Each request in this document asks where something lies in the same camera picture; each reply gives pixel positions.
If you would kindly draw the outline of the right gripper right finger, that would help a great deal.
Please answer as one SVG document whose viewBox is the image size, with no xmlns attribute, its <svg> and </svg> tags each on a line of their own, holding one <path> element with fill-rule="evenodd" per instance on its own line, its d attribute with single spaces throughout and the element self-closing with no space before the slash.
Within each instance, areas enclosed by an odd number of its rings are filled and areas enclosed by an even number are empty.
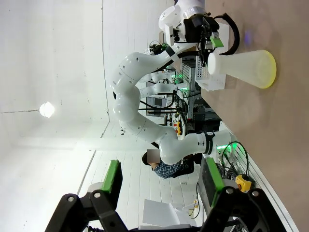
<svg viewBox="0 0 309 232">
<path fill-rule="evenodd" d="M 227 186 L 213 158 L 202 160 L 197 188 L 207 215 L 202 232 L 223 232 L 237 224 L 248 232 L 286 231 L 265 192 Z"/>
</svg>

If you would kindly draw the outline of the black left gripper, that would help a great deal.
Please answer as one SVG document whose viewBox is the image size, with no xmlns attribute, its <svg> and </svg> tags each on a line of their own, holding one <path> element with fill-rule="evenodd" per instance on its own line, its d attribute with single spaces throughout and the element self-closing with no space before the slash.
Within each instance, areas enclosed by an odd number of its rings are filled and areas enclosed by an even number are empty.
<svg viewBox="0 0 309 232">
<path fill-rule="evenodd" d="M 187 43 L 198 43 L 198 56 L 202 67 L 205 67 L 209 52 L 205 49 L 203 42 L 210 41 L 212 50 L 224 47 L 218 33 L 219 24 L 207 14 L 195 14 L 189 19 L 184 19 L 183 23 L 185 40 Z"/>
</svg>

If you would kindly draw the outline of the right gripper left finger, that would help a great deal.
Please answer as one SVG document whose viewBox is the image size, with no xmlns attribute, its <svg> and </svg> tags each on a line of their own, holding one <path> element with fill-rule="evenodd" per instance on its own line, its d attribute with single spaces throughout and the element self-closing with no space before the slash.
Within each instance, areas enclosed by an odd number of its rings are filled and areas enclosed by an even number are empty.
<svg viewBox="0 0 309 232">
<path fill-rule="evenodd" d="M 83 232 L 89 222 L 98 220 L 105 232 L 127 232 L 116 212 L 122 181 L 121 162 L 111 160 L 104 181 L 92 192 L 81 198 L 73 193 L 62 196 L 45 230 Z"/>
</svg>

